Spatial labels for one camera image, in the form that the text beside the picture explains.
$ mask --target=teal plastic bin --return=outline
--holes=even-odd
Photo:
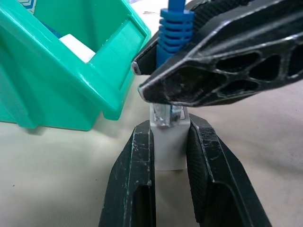
[[[96,54],[84,63],[42,22]],[[100,111],[117,120],[149,37],[123,0],[36,0],[34,15],[0,0],[0,121],[89,130]]]

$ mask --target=white table surface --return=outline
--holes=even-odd
[[[158,15],[143,17],[155,31]],[[136,91],[145,79],[135,79],[119,121],[101,114],[88,132],[0,122],[0,227],[98,226],[111,167],[149,117]],[[299,82],[232,105],[190,109],[242,162],[275,227],[303,223],[302,88]],[[156,172],[156,196],[158,227],[198,226],[186,171]]]

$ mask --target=blue cable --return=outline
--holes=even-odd
[[[193,35],[194,13],[184,10],[185,0],[169,0],[168,9],[161,9],[156,67],[161,66],[186,44]]]

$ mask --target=blue cable strain relief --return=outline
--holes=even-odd
[[[191,39],[194,20],[194,13],[189,10],[177,12],[162,9],[160,16],[157,68]]]

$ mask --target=worn black surface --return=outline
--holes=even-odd
[[[156,226],[153,135],[136,126],[109,176],[99,227]]]
[[[240,161],[204,119],[190,114],[187,171],[202,227],[270,227]]]
[[[191,7],[207,9],[205,14],[211,4],[226,2]],[[213,10],[201,23],[196,20],[196,30],[202,27],[191,42],[157,70],[152,64],[156,39],[148,43],[137,58],[141,73],[151,74],[139,87],[145,101],[229,104],[303,78],[303,1],[254,0],[230,8]],[[151,64],[146,68],[144,62]]]

